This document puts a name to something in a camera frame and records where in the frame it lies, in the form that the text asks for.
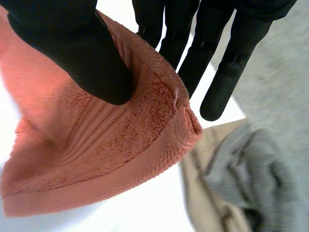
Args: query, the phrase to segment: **terry cloth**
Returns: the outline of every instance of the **terry cloth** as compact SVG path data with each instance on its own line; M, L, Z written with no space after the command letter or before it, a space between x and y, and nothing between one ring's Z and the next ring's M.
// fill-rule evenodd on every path
M181 164L187 212L197 232L250 232L243 211L218 197L204 175L221 141L246 119L203 130L203 136Z
M102 17L134 78L132 99L122 106L79 88L13 32L0 8L1 73L22 114L1 180L7 216L115 196L175 164L201 136L173 68L137 35Z
M297 231L297 189L271 134L243 124L218 146L204 175L211 190L244 209L253 231Z

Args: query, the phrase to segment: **white surface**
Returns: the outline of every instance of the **white surface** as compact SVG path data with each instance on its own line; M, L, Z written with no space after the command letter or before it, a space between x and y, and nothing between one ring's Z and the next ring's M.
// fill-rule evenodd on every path
M99 1L98 9L132 31L137 31L131 1L109 1L106 5ZM204 128L244 118L244 114L233 99L219 120L210 123L200 117L199 105L213 76L214 69L210 65L191 99L192 109ZM0 81L0 168L9 158L15 138L14 129L19 117L20 114L14 101ZM58 214L7 219L3 214L2 203L0 205L1 232L193 231L186 216L178 165L107 201Z

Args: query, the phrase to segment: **towel fold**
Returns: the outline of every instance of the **towel fold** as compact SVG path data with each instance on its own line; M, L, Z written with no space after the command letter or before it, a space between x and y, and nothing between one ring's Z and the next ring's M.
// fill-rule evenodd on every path
M7 216L112 197L175 164L201 136L173 68L137 35L102 17L134 78L133 97L122 106L81 90L13 32L0 8L1 74L22 114L1 180Z

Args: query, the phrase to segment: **towel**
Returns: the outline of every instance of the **towel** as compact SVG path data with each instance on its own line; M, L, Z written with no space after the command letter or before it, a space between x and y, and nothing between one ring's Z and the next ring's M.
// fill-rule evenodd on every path
M1 180L9 217L115 196L175 164L201 136L173 68L137 35L102 17L134 78L134 94L121 106L79 88L13 32L0 8L1 74L22 114Z
M205 171L205 183L244 209L253 231L297 231L296 184L267 130L241 125L218 146Z

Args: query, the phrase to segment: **black gloved finger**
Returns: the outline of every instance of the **black gloved finger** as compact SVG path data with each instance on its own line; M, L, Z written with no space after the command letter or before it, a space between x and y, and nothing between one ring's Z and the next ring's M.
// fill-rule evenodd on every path
M86 92L126 103L133 80L102 18L97 0L0 0L16 34L49 57Z
M179 76L191 97L202 78L234 8L225 0L202 0L197 12L195 36L180 69Z
M176 69L187 45L199 0L166 0L165 4L167 32L162 40L160 54Z
M132 0L139 32L147 43L156 48L160 42L163 27L164 0Z
M200 108L204 119L215 121L220 118L253 50L267 35L271 24L236 13L231 39Z

